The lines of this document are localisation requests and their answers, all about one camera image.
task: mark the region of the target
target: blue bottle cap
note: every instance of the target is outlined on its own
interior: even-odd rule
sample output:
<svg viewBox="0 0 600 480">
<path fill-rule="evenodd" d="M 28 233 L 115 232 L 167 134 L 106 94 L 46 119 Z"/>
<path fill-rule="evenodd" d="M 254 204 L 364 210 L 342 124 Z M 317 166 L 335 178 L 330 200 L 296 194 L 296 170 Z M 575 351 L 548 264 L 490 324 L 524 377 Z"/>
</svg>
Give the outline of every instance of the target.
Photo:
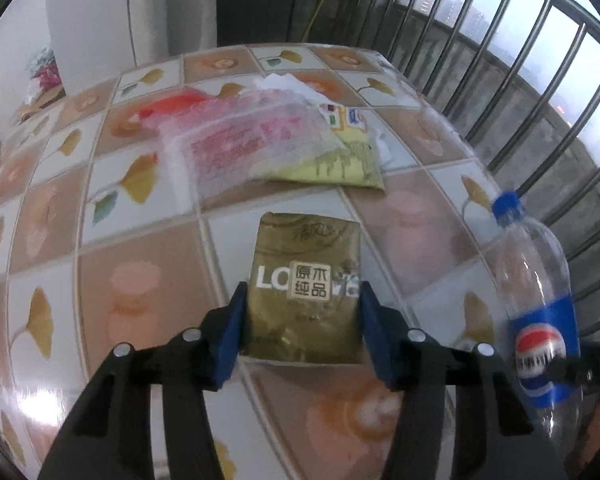
<svg viewBox="0 0 600 480">
<path fill-rule="evenodd" d="M 491 211 L 499 220 L 509 211 L 520 208 L 520 199 L 518 198 L 515 191 L 505 191 L 501 194 L 493 204 L 491 204 Z"/>
</svg>

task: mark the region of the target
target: plastic bag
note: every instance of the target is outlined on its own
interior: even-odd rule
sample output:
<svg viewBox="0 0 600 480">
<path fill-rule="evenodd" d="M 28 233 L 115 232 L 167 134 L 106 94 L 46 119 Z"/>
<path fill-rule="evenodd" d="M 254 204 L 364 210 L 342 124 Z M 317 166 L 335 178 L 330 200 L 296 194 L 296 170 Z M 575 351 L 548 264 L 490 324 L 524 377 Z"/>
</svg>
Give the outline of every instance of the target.
<svg viewBox="0 0 600 480">
<path fill-rule="evenodd" d="M 284 90 L 211 99 L 177 114 L 141 113 L 160 133 L 173 179 L 186 168 L 195 200 L 342 147 L 314 106 Z"/>
<path fill-rule="evenodd" d="M 24 104 L 31 106 L 43 94 L 43 89 L 40 87 L 40 78 L 33 78 L 27 84 L 27 93 L 24 97 Z"/>
<path fill-rule="evenodd" d="M 176 116 L 210 99 L 213 99 L 213 97 L 200 90 L 185 88 L 163 99 L 144 105 L 138 110 L 138 119 L 145 120 L 152 115 Z"/>
<path fill-rule="evenodd" d="M 319 109 L 344 146 L 303 164 L 272 172 L 269 178 L 384 190 L 377 146 L 369 135 L 359 110 L 341 105 L 320 105 Z"/>
</svg>

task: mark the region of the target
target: metal railing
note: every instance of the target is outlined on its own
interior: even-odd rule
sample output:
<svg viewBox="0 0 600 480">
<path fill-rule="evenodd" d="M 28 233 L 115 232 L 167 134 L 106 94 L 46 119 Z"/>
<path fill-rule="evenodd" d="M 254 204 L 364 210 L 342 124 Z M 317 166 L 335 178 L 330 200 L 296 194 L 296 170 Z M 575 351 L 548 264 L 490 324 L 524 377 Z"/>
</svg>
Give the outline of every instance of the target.
<svg viewBox="0 0 600 480">
<path fill-rule="evenodd" d="M 362 20 L 362 26 L 360 26 L 360 30 L 353 33 L 354 39 L 351 42 L 346 42 L 352 44 L 353 46 L 360 46 L 361 38 L 364 34 L 366 34 L 367 27 L 377 27 L 375 32 L 373 32 L 373 48 L 377 50 L 378 39 L 381 36 L 381 33 L 389 34 L 391 37 L 390 42 L 388 43 L 388 47 L 384 50 L 381 49 L 381 53 L 391 61 L 394 66 L 396 66 L 399 70 L 401 70 L 404 75 L 408 78 L 416 64 L 416 60 L 418 59 L 418 54 L 420 53 L 425 40 L 427 38 L 427 33 L 429 32 L 432 24 L 434 24 L 434 20 L 436 19 L 436 13 L 440 8 L 440 5 L 443 0 L 434 0 L 432 6 L 430 7 L 428 16 L 420 13 L 415 10 L 414 5 L 416 0 L 409 0 L 407 6 L 401 5 L 398 0 L 388 0 L 387 3 L 384 4 L 384 9 L 382 10 L 382 18 L 377 23 L 371 23 L 369 17 L 372 14 L 372 11 L 376 7 L 378 0 L 368 0 L 368 4 L 366 9 L 362 8 L 362 0 L 340 0 L 338 2 L 338 12 L 336 14 L 336 26 L 334 27 L 334 33 L 337 36 L 338 32 L 340 34 L 340 39 L 351 37 L 351 27 L 354 25 L 355 20 L 354 16 L 359 15 L 361 12 L 364 15 Z M 443 66 L 447 61 L 452 48 L 454 46 L 454 42 L 458 38 L 458 34 L 460 33 L 462 24 L 464 23 L 468 12 L 471 8 L 473 0 L 464 0 L 462 4 L 460 13 L 453 27 L 451 28 L 448 38 L 445 41 L 444 46 L 438 56 L 438 59 L 435 62 L 432 72 L 430 73 L 426 83 L 424 84 L 422 93 L 425 96 L 429 96 L 432 88 L 435 83 L 439 81 L 440 76 L 443 71 Z M 459 105 L 461 98 L 464 96 L 465 92 L 468 89 L 469 83 L 476 76 L 478 65 L 481 60 L 485 56 L 488 46 L 490 45 L 491 40 L 493 39 L 495 33 L 497 32 L 504 14 L 509 7 L 511 0 L 501 0 L 496 10 L 496 13 L 491 20 L 488 30 L 486 31 L 484 38 L 480 42 L 477 47 L 474 56 L 472 57 L 468 68 L 464 72 L 458 86 L 455 88 L 451 98 L 446 103 L 443 114 L 448 118 L 451 113 L 456 109 Z M 531 28 L 528 37 L 526 38 L 522 48 L 520 49 L 519 54 L 516 59 L 507 70 L 504 75 L 504 79 L 498 86 L 495 91 L 493 97 L 490 99 L 488 104 L 484 107 L 484 110 L 480 113 L 479 117 L 475 120 L 474 124 L 469 128 L 468 133 L 466 134 L 466 140 L 470 145 L 476 146 L 478 142 L 480 142 L 487 134 L 488 128 L 487 125 L 490 119 L 493 117 L 498 104 L 503 99 L 504 95 L 507 92 L 507 89 L 510 88 L 512 83 L 520 78 L 520 69 L 522 68 L 528 54 L 530 53 L 533 46 L 536 44 L 536 40 L 544 24 L 546 23 L 549 12 L 552 9 L 558 9 L 568 18 L 573 20 L 578 28 L 577 32 L 574 35 L 573 41 L 564 56 L 564 59 L 560 63 L 555 75 L 547 85 L 546 89 L 539 96 L 538 100 L 533 105 L 530 112 L 526 115 L 525 119 L 522 121 L 522 124 L 516 129 L 516 131 L 507 139 L 506 143 L 503 147 L 501 147 L 491 158 L 491 160 L 485 161 L 490 171 L 496 173 L 500 170 L 513 156 L 516 150 L 522 145 L 523 141 L 531 134 L 533 130 L 534 124 L 537 122 L 539 116 L 542 111 L 546 109 L 548 106 L 549 100 L 554 95 L 554 92 L 557 90 L 560 83 L 563 81 L 566 73 L 571 67 L 574 58 L 582 46 L 582 42 L 586 35 L 589 35 L 594 40 L 596 40 L 600 44 L 600 22 L 591 16 L 583 7 L 577 4 L 573 0 L 543 0 L 541 10 L 539 11 L 538 16 L 536 17 L 535 23 Z M 383 30 L 387 28 L 387 16 L 391 12 L 391 10 L 396 10 L 402 12 L 402 17 L 398 22 L 395 30 Z M 419 36 L 416 40 L 415 46 L 413 50 L 410 52 L 405 50 L 404 54 L 400 59 L 395 59 L 397 48 L 400 45 L 400 39 L 403 35 L 403 31 L 405 29 L 406 23 L 413 18 L 416 14 L 419 14 L 419 18 L 424 21 L 424 25 L 419 33 Z M 518 187 L 517 192 L 520 196 L 524 196 L 529 190 L 535 186 L 536 183 L 549 171 L 552 166 L 558 161 L 562 154 L 572 146 L 575 139 L 578 137 L 578 134 L 583 130 L 586 126 L 587 122 L 590 120 L 598 105 L 600 104 L 600 83 L 595 93 L 589 100 L 588 104 L 585 106 L 584 110 L 578 117 L 578 119 L 573 123 L 572 126 L 568 129 L 567 133 L 564 137 L 558 142 L 557 146 L 551 151 L 551 153 L 532 171 L 531 175 L 522 182 L 522 184 Z M 554 205 L 553 208 L 541 218 L 541 221 L 545 224 L 551 226 L 555 224 L 560 218 L 565 216 L 575 205 L 577 205 L 590 191 L 592 191 L 598 184 L 600 183 L 600 166 L 595 168 L 589 174 L 586 174 L 579 182 L 576 183 L 573 190 L 560 202 Z M 576 243 L 574 249 L 569 251 L 567 254 L 568 260 L 571 262 L 577 257 L 584 254 L 587 250 L 592 248 L 597 242 L 600 241 L 600 222 L 590 231 L 583 235 L 582 239 Z M 589 297 L 591 294 L 596 293 L 600 290 L 600 279 L 587 285 L 581 290 L 576 290 L 574 292 L 574 298 L 577 301 L 584 300 Z M 590 335 L 592 332 L 600 330 L 600 321 L 594 323 L 593 325 L 584 329 L 583 334 Z"/>
</svg>

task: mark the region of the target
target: white wall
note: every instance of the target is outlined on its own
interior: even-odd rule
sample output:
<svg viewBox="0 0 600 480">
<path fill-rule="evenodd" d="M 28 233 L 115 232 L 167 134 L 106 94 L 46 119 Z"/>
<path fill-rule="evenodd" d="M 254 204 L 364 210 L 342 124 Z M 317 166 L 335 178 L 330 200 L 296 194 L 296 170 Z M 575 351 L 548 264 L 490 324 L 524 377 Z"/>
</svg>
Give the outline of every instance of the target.
<svg viewBox="0 0 600 480">
<path fill-rule="evenodd" d="M 127 0 L 46 0 L 46 12 L 68 95 L 136 66 Z"/>
<path fill-rule="evenodd" d="M 24 101 L 27 63 L 49 42 L 45 0 L 13 0 L 0 18 L 0 140 Z"/>
</svg>

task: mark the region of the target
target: colorful label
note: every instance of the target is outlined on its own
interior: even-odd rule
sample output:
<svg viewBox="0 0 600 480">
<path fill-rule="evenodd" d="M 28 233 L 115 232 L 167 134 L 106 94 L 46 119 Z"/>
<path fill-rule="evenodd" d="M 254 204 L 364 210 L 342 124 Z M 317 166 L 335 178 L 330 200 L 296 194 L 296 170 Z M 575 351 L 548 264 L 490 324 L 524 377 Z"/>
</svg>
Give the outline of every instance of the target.
<svg viewBox="0 0 600 480">
<path fill-rule="evenodd" d="M 365 129 L 365 123 L 360 119 L 357 108 L 347 108 L 347 125 L 351 128 Z"/>
<path fill-rule="evenodd" d="M 310 262 L 291 262 L 288 296 L 296 300 L 329 301 L 331 266 Z"/>
<path fill-rule="evenodd" d="M 580 355 L 571 295 L 511 320 L 510 328 L 518 379 L 534 406 L 547 408 L 567 399 L 573 388 L 553 383 L 544 371 L 554 357 Z"/>
</svg>

